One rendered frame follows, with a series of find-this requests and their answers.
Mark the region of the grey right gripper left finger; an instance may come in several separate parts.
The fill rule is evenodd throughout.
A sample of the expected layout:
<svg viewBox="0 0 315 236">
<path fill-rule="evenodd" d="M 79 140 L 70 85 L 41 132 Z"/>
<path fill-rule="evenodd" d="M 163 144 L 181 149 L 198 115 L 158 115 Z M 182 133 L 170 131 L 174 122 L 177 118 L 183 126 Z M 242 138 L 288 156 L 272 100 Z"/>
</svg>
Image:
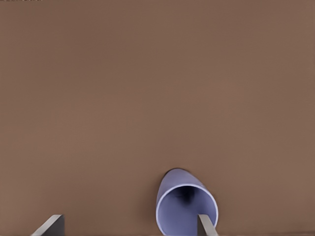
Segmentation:
<svg viewBox="0 0 315 236">
<path fill-rule="evenodd" d="M 63 214 L 54 214 L 30 236 L 65 236 L 65 218 Z"/>
</svg>

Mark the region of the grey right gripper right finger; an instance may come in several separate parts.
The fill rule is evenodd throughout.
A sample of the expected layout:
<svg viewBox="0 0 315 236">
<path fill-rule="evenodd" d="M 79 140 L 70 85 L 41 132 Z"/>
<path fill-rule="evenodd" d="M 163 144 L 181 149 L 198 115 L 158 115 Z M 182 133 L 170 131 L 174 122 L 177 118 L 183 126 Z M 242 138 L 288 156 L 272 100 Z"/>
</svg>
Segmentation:
<svg viewBox="0 0 315 236">
<path fill-rule="evenodd" d="M 198 236 L 219 236 L 211 219 L 206 214 L 197 216 L 197 235 Z"/>
</svg>

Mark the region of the blue cup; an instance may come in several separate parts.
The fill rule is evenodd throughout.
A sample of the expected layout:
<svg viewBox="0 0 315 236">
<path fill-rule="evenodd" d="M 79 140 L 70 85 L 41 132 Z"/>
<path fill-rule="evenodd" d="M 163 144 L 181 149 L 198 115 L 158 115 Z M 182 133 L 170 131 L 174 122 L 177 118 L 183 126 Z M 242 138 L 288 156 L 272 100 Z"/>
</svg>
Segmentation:
<svg viewBox="0 0 315 236">
<path fill-rule="evenodd" d="M 219 219 L 214 196 L 193 174 L 173 168 L 163 176 L 156 200 L 156 222 L 165 236 L 197 236 L 197 216 L 207 215 L 213 226 Z"/>
</svg>

